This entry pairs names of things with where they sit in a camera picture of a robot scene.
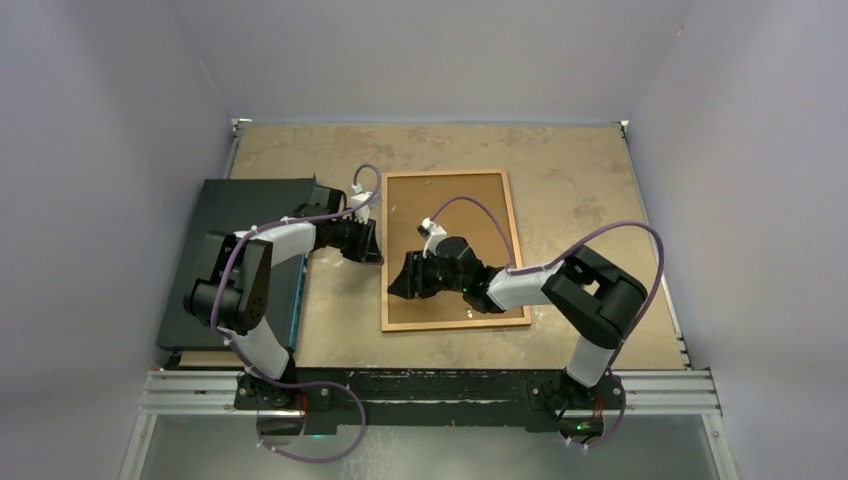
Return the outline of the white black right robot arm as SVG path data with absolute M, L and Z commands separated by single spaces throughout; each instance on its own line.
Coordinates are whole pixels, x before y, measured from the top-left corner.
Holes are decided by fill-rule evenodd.
M 576 407 L 599 396 L 602 377 L 650 300 L 639 280 L 587 246 L 548 267 L 518 270 L 485 264 L 458 236 L 407 252 L 387 292 L 405 300 L 454 292 L 483 314 L 554 306 L 579 334 L 561 381 L 564 399 Z

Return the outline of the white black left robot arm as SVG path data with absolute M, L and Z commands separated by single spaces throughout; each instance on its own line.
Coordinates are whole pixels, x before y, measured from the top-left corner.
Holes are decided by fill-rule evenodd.
M 278 341 L 266 315 L 273 268 L 324 248 L 355 263 L 382 264 L 370 215 L 379 199 L 378 189 L 356 184 L 345 209 L 303 204 L 261 226 L 204 236 L 184 309 L 222 339 L 248 374 L 261 379 L 259 395 L 272 408 L 287 408 L 298 395 L 293 354 Z

